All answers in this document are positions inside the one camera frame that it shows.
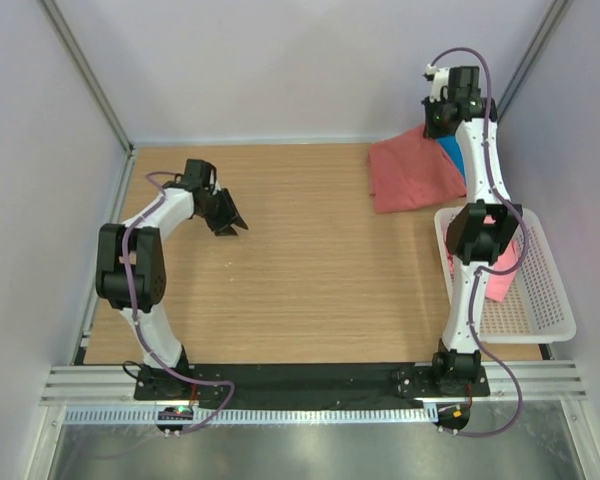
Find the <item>salmon pink t-shirt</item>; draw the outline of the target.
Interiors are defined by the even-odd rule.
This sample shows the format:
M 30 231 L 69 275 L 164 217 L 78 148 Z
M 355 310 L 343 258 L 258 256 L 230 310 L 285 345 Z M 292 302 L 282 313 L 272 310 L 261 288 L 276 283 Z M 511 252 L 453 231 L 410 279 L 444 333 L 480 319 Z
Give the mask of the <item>salmon pink t-shirt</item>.
M 370 196 L 377 214 L 441 205 L 467 194 L 463 175 L 444 148 L 419 125 L 368 151 Z

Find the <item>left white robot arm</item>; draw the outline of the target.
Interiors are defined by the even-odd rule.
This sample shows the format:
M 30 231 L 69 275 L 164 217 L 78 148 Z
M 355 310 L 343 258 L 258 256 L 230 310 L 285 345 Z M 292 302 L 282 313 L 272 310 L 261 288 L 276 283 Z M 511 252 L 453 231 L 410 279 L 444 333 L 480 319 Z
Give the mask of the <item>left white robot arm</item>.
M 184 398 L 191 386 L 230 388 L 227 380 L 196 379 L 173 333 L 163 302 L 163 241 L 195 217 L 217 237 L 236 236 L 248 225 L 208 161 L 188 159 L 182 173 L 155 171 L 146 180 L 156 187 L 156 198 L 124 222 L 99 230 L 96 293 L 126 319 L 143 351 L 138 386 L 156 384 L 171 400 Z

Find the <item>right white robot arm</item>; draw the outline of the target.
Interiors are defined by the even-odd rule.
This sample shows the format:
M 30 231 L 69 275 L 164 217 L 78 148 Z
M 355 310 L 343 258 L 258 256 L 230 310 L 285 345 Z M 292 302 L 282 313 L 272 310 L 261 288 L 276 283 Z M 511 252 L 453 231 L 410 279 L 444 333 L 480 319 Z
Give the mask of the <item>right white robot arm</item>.
M 451 309 L 430 372 L 441 395 L 461 395 L 481 378 L 480 323 L 489 277 L 522 219 L 502 179 L 497 115 L 490 90 L 479 87 L 477 66 L 438 67 L 424 76 L 431 92 L 423 101 L 424 135 L 453 135 L 462 154 L 466 204 L 446 230 L 446 251 L 454 261 Z

